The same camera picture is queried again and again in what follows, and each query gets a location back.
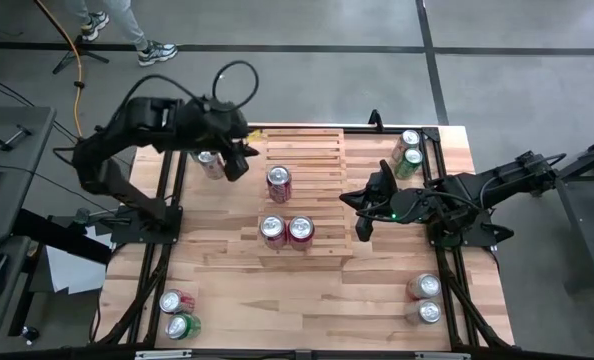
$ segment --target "wooden table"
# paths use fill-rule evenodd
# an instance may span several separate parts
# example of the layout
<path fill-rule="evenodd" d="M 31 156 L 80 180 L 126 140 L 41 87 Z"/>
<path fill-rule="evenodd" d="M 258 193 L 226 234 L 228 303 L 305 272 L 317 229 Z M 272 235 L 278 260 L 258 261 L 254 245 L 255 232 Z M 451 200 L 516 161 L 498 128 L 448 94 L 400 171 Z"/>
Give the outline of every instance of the wooden table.
<path fill-rule="evenodd" d="M 440 127 L 440 134 L 448 173 L 474 172 L 465 128 Z M 378 161 L 389 157 L 395 139 L 344 135 L 340 129 L 267 130 L 251 143 L 261 155 L 249 158 L 250 171 L 235 183 L 209 180 L 189 160 L 183 225 L 166 288 L 197 297 L 203 329 L 196 339 L 169 340 L 164 333 L 169 316 L 162 315 L 157 347 L 449 350 L 445 316 L 437 324 L 418 327 L 402 316 L 410 301 L 405 295 L 408 280 L 437 273 L 424 227 L 375 222 L 371 241 L 362 243 L 354 233 L 353 211 L 337 199 L 365 186 Z M 155 195 L 161 159 L 150 147 L 137 152 L 131 182 L 149 196 Z M 283 164 L 293 174 L 294 196 L 283 205 L 265 193 L 264 173 L 273 164 Z M 411 186 L 423 187 L 421 170 L 413 179 L 399 181 L 400 188 Z M 260 216 L 271 213 L 287 219 L 310 216 L 317 234 L 313 248 L 306 254 L 265 248 L 257 227 Z M 143 245 L 128 245 L 109 265 L 98 337 L 132 301 L 143 251 Z M 464 248 L 463 256 L 473 302 L 499 336 L 512 343 L 493 259 L 475 248 Z M 142 317 L 140 340 L 150 306 Z M 459 305 L 456 312 L 466 341 Z"/>

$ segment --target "gray floor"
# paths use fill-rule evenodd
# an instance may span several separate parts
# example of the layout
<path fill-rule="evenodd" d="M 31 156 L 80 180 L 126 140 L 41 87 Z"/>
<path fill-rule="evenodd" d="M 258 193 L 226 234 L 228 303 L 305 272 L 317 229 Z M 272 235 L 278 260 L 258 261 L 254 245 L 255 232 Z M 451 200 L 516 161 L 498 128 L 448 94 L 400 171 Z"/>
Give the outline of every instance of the gray floor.
<path fill-rule="evenodd" d="M 47 1 L 74 33 L 77 24 L 62 3 Z M 185 44 L 422 45 L 414 0 L 141 0 L 133 6 L 151 37 Z M 590 0 L 427 0 L 426 8 L 435 46 L 594 47 Z M 30 1 L 0 0 L 0 27 L 24 31 L 15 41 L 60 40 Z M 99 41 L 122 40 L 111 24 Z M 55 107 L 58 121 L 73 130 L 75 68 L 50 74 L 62 55 L 0 50 L 0 81 L 37 105 Z M 239 58 L 251 61 L 261 77 L 258 96 L 244 108 L 249 121 L 364 123 L 377 108 L 388 123 L 437 123 L 424 55 L 185 52 L 150 69 L 140 69 L 133 53 L 102 55 L 111 63 L 84 63 L 81 120 L 87 134 L 108 121 L 145 74 L 166 74 L 206 93 L 215 71 Z M 575 154 L 594 142 L 594 57 L 438 56 L 437 62 L 450 124 L 467 127 L 477 170 L 529 149 Z M 251 84 L 247 74 L 233 71 L 220 89 L 236 101 Z M 159 82 L 140 93 L 179 96 Z M 0 105 L 14 103 L 0 95 Z M 68 144 L 58 133 L 49 141 L 49 148 Z M 73 171 L 52 155 L 43 157 L 39 172 L 78 189 Z M 26 205 L 43 215 L 89 206 L 41 179 Z M 576 239 L 556 194 L 516 196 L 499 206 L 495 221 L 516 231 L 501 244 L 499 258 L 517 344 L 594 356 L 594 294 L 569 297 L 562 287 Z M 81 308 L 76 316 L 73 301 Z M 39 299 L 30 320 L 44 334 L 36 348 L 85 343 L 94 301 L 94 294 Z M 0 350 L 24 347 L 18 339 L 0 341 Z"/>

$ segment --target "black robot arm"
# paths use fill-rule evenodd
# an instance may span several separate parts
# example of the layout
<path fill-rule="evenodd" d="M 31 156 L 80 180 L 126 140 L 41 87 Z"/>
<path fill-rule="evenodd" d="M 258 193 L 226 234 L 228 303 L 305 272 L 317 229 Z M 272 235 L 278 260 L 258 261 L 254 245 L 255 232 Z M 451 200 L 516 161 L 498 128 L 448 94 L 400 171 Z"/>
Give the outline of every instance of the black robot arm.
<path fill-rule="evenodd" d="M 355 229 L 368 241 L 373 221 L 427 224 L 435 246 L 491 246 L 513 236 L 513 231 L 491 222 L 487 210 L 510 196 L 524 192 L 540 194 L 554 188 L 557 173 L 549 160 L 528 151 L 515 161 L 480 174 L 461 173 L 431 181 L 425 189 L 397 189 L 385 160 L 363 190 L 345 193 L 340 199 L 357 210 Z"/>
<path fill-rule="evenodd" d="M 248 170 L 247 156 L 258 152 L 248 146 L 248 123 L 232 103 L 206 97 L 182 100 L 136 97 L 113 116 L 106 127 L 80 140 L 72 164 L 84 190 L 109 195 L 154 220 L 165 219 L 162 199 L 150 199 L 121 174 L 111 158 L 130 146 L 152 145 L 157 151 L 212 151 L 221 153 L 229 181 Z"/>

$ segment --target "person's leg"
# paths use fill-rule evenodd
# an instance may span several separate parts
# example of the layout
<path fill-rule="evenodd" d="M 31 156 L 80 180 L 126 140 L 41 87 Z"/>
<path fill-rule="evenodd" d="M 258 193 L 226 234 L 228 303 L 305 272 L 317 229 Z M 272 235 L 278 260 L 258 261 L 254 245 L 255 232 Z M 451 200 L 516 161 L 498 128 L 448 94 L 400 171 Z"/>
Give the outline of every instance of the person's leg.
<path fill-rule="evenodd" d="M 88 12 L 85 0 L 66 0 L 66 8 L 73 15 L 79 18 L 81 23 L 81 35 L 86 41 L 93 41 L 99 36 L 99 30 L 103 29 L 110 19 L 105 12 Z"/>
<path fill-rule="evenodd" d="M 148 66 L 157 61 L 166 61 L 177 55 L 177 47 L 173 44 L 160 44 L 147 40 L 130 8 L 130 0 L 104 0 L 108 13 L 119 24 L 124 37 L 135 45 L 139 56 L 139 65 Z"/>

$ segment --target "white paper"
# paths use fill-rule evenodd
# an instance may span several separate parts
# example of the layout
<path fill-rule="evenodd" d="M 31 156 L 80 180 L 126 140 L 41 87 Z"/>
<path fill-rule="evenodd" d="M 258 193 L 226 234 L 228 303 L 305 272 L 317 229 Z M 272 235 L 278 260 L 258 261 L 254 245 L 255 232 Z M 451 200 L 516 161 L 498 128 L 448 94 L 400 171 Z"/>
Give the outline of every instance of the white paper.
<path fill-rule="evenodd" d="M 111 247 L 111 234 L 99 235 L 94 226 L 86 228 L 86 236 L 103 245 Z M 48 264 L 53 281 L 53 289 L 57 292 L 68 288 L 68 294 L 76 294 L 99 289 L 106 278 L 106 266 L 94 261 L 70 255 L 65 251 L 48 246 Z"/>

